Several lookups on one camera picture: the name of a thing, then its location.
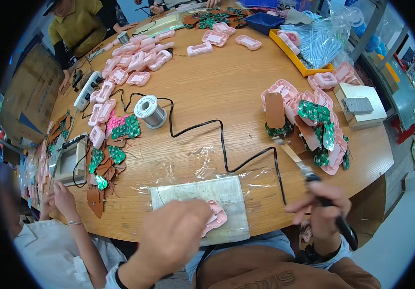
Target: yellow tray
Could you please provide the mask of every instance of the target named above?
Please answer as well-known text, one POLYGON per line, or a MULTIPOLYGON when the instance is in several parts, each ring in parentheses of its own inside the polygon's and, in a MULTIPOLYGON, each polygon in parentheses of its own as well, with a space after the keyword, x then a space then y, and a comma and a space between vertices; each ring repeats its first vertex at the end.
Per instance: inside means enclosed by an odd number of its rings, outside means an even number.
POLYGON ((273 39, 273 41, 276 44, 278 44, 278 46, 285 52, 285 54, 289 57, 289 59, 291 59, 291 61, 294 63, 297 69, 299 69, 302 76, 305 77, 309 75, 314 75, 315 73, 318 73, 318 72, 325 73, 325 72, 334 71, 334 66, 332 66, 331 63, 321 69, 307 69, 302 64, 302 62, 297 58, 297 56, 291 51, 291 49, 289 49, 286 43, 283 40, 281 40, 281 38, 278 37, 278 35, 276 34, 277 31, 278 29, 270 29, 270 34, 269 34, 270 38, 273 39))

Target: black arm sleeve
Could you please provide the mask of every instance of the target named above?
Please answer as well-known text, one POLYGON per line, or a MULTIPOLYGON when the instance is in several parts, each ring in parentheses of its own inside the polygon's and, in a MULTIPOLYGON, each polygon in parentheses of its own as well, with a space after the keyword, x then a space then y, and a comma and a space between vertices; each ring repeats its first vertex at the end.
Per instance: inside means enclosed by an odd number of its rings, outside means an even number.
POLYGON ((55 50, 55 58, 57 59, 58 63, 60 63, 61 69, 65 70, 69 68, 68 63, 68 55, 65 50, 65 46, 63 45, 63 41, 59 41, 54 45, 55 50))

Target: solder spool label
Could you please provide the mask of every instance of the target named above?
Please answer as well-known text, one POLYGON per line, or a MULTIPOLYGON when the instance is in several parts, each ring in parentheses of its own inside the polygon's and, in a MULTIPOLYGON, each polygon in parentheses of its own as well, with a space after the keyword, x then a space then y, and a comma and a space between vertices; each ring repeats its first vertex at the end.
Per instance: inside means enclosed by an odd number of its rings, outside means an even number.
POLYGON ((139 118, 147 118, 154 113, 158 107, 158 100, 154 95, 142 97, 135 105, 134 113, 139 118))

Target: blue plastic bin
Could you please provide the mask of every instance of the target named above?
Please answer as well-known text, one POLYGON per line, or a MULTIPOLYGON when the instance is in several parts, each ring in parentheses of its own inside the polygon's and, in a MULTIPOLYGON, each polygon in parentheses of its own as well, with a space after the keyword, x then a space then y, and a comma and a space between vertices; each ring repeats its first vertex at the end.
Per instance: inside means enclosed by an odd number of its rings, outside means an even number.
POLYGON ((284 19, 263 12, 248 16, 244 19, 246 23, 254 30, 268 36, 270 29, 278 29, 284 23, 284 19))
POLYGON ((239 2, 247 7, 278 7, 278 0, 239 0, 239 2))

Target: black cable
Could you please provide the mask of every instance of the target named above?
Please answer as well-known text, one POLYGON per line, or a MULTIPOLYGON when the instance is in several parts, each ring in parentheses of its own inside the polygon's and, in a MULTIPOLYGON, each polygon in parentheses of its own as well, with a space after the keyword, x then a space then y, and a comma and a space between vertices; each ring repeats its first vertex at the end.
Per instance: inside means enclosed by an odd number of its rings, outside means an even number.
POLYGON ((82 186, 78 186, 77 185, 77 183, 76 183, 76 181, 74 180, 74 171, 76 170, 76 168, 77 168, 77 165, 87 156, 87 154, 89 153, 89 151, 90 151, 90 147, 91 147, 91 145, 90 145, 90 141, 89 141, 89 137, 87 137, 87 144, 86 144, 86 146, 87 145, 89 145, 89 147, 88 147, 88 149, 87 149, 87 152, 84 154, 84 156, 76 163, 76 165, 74 166, 74 169, 73 169, 73 171, 72 171, 72 182, 74 183, 74 185, 76 186, 76 187, 78 187, 78 188, 83 188, 84 186, 85 186, 85 184, 87 183, 87 178, 85 178, 85 183, 83 183, 82 184, 82 186))
MULTIPOLYGON (((136 93, 136 92, 134 92, 134 93, 132 93, 132 94, 131 94, 131 100, 132 100, 132 95, 133 95, 133 94, 142 95, 142 94, 140 94, 140 93, 136 93)), ((187 129, 184 129, 184 130, 182 130, 181 132, 179 132, 179 133, 177 133, 177 134, 175 134, 175 135, 174 135, 173 130, 172 130, 172 111, 173 111, 173 109, 174 109, 174 102, 173 102, 172 100, 170 100, 170 99, 166 99, 166 98, 157 98, 157 99, 164 99, 164 100, 168 100, 168 101, 170 101, 169 129, 170 129, 170 136, 172 136, 172 137, 177 137, 177 136, 180 136, 180 135, 182 135, 182 134, 186 133, 186 132, 187 132, 187 131, 189 131, 189 130, 193 130, 193 129, 199 128, 199 127, 201 127, 201 126, 203 126, 203 125, 206 125, 206 124, 212 124, 212 123, 215 123, 215 122, 220 123, 220 140, 221 140, 221 142, 222 142, 223 163, 224 163, 224 165, 225 165, 225 170, 226 170, 227 172, 235 172, 235 171, 239 170, 240 168, 242 168, 243 166, 245 166, 247 163, 249 163, 251 160, 253 160, 253 159, 257 158, 258 156, 260 156, 260 155, 262 155, 262 154, 264 154, 264 153, 266 153, 267 151, 269 151, 269 150, 271 150, 271 149, 272 149, 272 150, 273 150, 273 154, 274 154, 274 160, 275 160, 275 169, 276 169, 276 174, 277 174, 277 176, 278 176, 278 181, 280 182, 281 195, 283 196, 283 202, 284 202, 284 203, 285 203, 285 205, 286 205, 285 192, 284 192, 284 190, 283 190, 283 182, 281 181, 280 169, 278 168, 278 158, 277 158, 277 153, 276 153, 276 148, 275 148, 275 147, 268 147, 268 148, 264 149, 263 151, 261 151, 261 152, 259 152, 259 153, 256 153, 255 155, 253 155, 252 157, 250 157, 249 159, 247 159, 244 163, 242 163, 242 164, 241 164, 241 165, 239 165, 238 167, 234 168, 233 170, 229 170, 229 169, 228 169, 228 163, 227 163, 227 152, 226 152, 226 149, 225 149, 225 142, 224 142, 224 140, 223 140, 223 123, 222 123, 222 121, 221 121, 221 120, 219 120, 219 119, 214 119, 214 120, 210 120, 210 121, 208 121, 208 122, 202 123, 202 124, 193 125, 193 126, 191 126, 191 127, 187 128, 187 129)))

